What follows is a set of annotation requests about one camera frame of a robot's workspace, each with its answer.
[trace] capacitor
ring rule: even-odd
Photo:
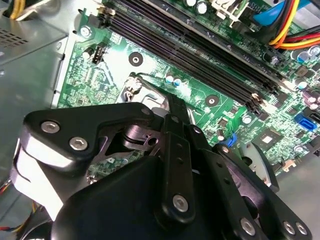
[[[310,104],[313,104],[317,101],[317,99],[309,91],[304,91],[302,93],[302,96],[305,99],[305,101]]]
[[[173,74],[171,72],[167,72],[165,74],[165,82],[167,84],[172,84],[174,82],[174,76],[173,76]]]
[[[290,57],[298,63],[302,64],[309,59],[310,55],[304,49],[297,49],[291,52]]]
[[[319,105],[315,102],[308,102],[308,101],[304,101],[305,105],[307,105],[311,110],[316,110]]]
[[[183,2],[187,7],[193,7],[194,5],[196,5],[197,0],[184,0]]]
[[[294,85],[300,90],[305,89],[308,86],[308,83],[305,81],[304,78],[298,77],[293,81]]]
[[[82,53],[82,57],[85,60],[90,59],[90,57],[92,56],[92,54],[95,53],[95,50],[92,47],[88,47],[83,53]]]
[[[199,15],[203,15],[207,12],[208,5],[204,0],[199,0],[195,5],[195,12]]]
[[[244,115],[244,116],[242,117],[242,122],[243,122],[244,124],[250,124],[251,121],[252,121],[252,117],[249,116],[249,115]]]
[[[315,46],[311,46],[308,50],[308,53],[311,55],[311,56],[318,56],[320,54],[320,46],[318,45],[315,45]]]
[[[276,65],[279,63],[279,58],[277,56],[275,56],[274,54],[270,53],[270,52],[266,52],[263,55],[263,59],[270,63],[271,65]]]
[[[181,81],[180,77],[178,77],[178,76],[174,77],[173,85],[178,87],[178,86],[180,86],[181,83],[182,83],[182,81]]]
[[[223,141],[225,140],[225,135],[224,135],[224,131],[222,129],[217,129],[216,130],[216,135],[219,141]]]
[[[304,152],[304,148],[301,146],[301,145],[296,145],[294,146],[293,150],[296,152],[296,153],[303,153]]]

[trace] red wire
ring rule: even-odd
[[[320,32],[311,33],[311,34],[308,34],[308,35],[305,35],[305,36],[288,37],[284,42],[285,43],[289,43],[289,42],[296,42],[296,41],[319,38],[319,37],[320,37]]]

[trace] wire bundle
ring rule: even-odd
[[[278,18],[275,20],[277,23],[280,22],[276,37],[269,42],[269,45],[274,46],[276,49],[295,50],[320,44],[320,26],[288,35],[290,25],[298,10],[299,2],[300,0],[286,0]]]
[[[26,7],[26,0],[14,0],[13,11],[10,15],[10,19],[16,20]]]
[[[0,188],[0,196],[8,189],[8,187],[12,184],[10,180],[6,181],[2,187]],[[29,215],[29,217],[20,225],[16,227],[9,227],[9,226],[0,226],[0,231],[8,232],[8,233],[18,233],[23,227],[26,225],[26,223],[29,221],[31,216],[36,212],[38,206],[35,201],[32,201],[32,211]]]

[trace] blue cable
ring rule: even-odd
[[[304,8],[309,3],[309,0],[300,0],[298,10]],[[278,17],[284,5],[285,1],[275,5],[274,7],[269,8],[267,11],[254,15],[253,19],[256,20],[262,26],[271,25]]]

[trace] blue sata port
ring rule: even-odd
[[[308,129],[309,131],[313,131],[317,128],[317,125],[311,121],[311,119],[305,117],[302,113],[299,113],[297,116],[295,116],[294,120],[297,124],[301,125],[305,129]]]

